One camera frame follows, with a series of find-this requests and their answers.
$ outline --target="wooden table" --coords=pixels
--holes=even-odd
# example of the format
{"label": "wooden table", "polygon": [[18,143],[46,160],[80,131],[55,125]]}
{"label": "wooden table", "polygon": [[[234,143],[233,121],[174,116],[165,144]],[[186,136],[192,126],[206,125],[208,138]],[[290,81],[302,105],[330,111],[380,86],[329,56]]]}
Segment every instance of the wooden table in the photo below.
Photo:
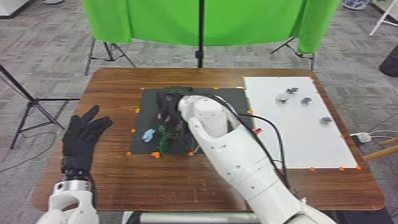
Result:
{"label": "wooden table", "polygon": [[[98,184],[98,210],[107,211],[245,211],[245,201],[220,179],[206,156],[128,155],[131,128],[135,127],[142,88],[172,85],[197,88],[243,86],[242,76],[309,76],[332,113],[332,118],[361,166],[359,169],[290,170],[290,182],[320,210],[378,210],[384,197],[359,149],[348,138],[346,128],[314,74],[291,69],[153,69],[112,68],[98,70],[76,114],[91,106],[101,106],[98,116],[110,116],[114,126],[96,146],[92,175]],[[60,175],[60,144],[50,159],[46,172],[35,188],[32,203],[46,210],[53,184]]]}

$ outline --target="floor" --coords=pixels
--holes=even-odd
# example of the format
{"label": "floor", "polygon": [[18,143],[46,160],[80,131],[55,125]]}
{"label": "floor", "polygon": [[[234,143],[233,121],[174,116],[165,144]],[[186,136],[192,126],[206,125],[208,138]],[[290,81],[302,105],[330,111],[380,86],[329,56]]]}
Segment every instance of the floor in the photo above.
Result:
{"label": "floor", "polygon": [[[371,8],[362,12],[338,10],[316,54],[316,75],[352,133],[396,130],[398,127],[398,116],[391,117],[398,112],[398,79],[382,75],[377,70],[396,45],[398,29],[384,25],[375,36],[368,36],[378,16]],[[60,6],[44,6],[37,1],[16,19],[0,20],[0,62],[34,96],[82,96],[91,79],[91,76],[83,76],[89,43],[91,28],[80,0],[67,0]],[[309,68],[307,60],[298,59],[288,49],[270,55],[279,44],[208,48],[206,67]],[[194,47],[137,40],[123,48],[139,67],[195,66]],[[91,71],[105,66],[124,67],[128,62],[124,59],[114,64],[94,62]],[[62,136],[60,129],[48,126],[27,133],[28,138],[19,139],[16,149],[9,150],[25,102],[0,82],[0,170],[48,149],[35,159],[0,173],[2,224],[32,224],[43,214],[30,205],[30,195],[55,149],[51,142]],[[44,106],[55,111],[60,104],[46,103]],[[76,103],[66,107],[60,117],[64,125],[75,107]],[[41,120],[44,118],[34,112],[30,123]],[[377,138],[375,142],[361,147],[364,153],[380,150],[377,142],[382,140],[384,138]],[[369,162],[369,166],[385,194],[385,207],[394,215],[398,154]],[[121,214],[101,213],[101,220],[103,223],[117,223]]]}

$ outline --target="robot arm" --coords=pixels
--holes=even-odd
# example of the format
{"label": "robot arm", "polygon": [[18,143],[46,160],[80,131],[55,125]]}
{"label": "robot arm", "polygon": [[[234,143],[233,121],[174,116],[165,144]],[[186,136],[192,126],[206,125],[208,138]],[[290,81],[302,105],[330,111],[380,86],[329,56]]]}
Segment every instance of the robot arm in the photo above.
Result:
{"label": "robot arm", "polygon": [[94,209],[94,191],[91,165],[94,147],[101,134],[112,126],[108,117],[92,121],[99,107],[94,106],[83,116],[71,117],[64,135],[62,173],[64,180],[53,186],[48,200],[48,212],[37,224],[99,224]]}
{"label": "robot arm", "polygon": [[332,224],[284,187],[263,149],[224,106],[208,97],[185,96],[179,111],[215,170],[247,200],[261,223]]}

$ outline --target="green screen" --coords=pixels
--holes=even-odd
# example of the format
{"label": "green screen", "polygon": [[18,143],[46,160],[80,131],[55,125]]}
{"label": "green screen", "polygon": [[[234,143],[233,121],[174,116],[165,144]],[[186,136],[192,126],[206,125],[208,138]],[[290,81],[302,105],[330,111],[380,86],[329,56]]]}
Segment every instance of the green screen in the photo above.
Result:
{"label": "green screen", "polygon": [[[313,53],[339,0],[206,0],[204,45],[266,43],[297,37],[298,52]],[[197,45],[199,0],[83,0],[99,41],[131,38]]]}

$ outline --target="white panel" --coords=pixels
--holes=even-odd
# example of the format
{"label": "white panel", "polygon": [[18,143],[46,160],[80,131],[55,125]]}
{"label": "white panel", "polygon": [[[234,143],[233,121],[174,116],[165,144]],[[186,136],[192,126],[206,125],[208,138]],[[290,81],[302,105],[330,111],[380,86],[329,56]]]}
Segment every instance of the white panel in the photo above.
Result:
{"label": "white panel", "polygon": [[[254,115],[275,124],[284,143],[288,168],[355,168],[357,163],[341,138],[336,123],[322,124],[330,117],[325,103],[316,93],[309,77],[245,77],[247,98]],[[277,96],[286,89],[297,87],[286,103],[277,102]],[[311,97],[309,105],[302,99]],[[254,119],[256,127],[263,129],[259,138],[270,150],[274,159],[281,159],[275,132],[270,125]]]}
{"label": "white panel", "polygon": [[28,0],[0,0],[0,16],[9,16]]}

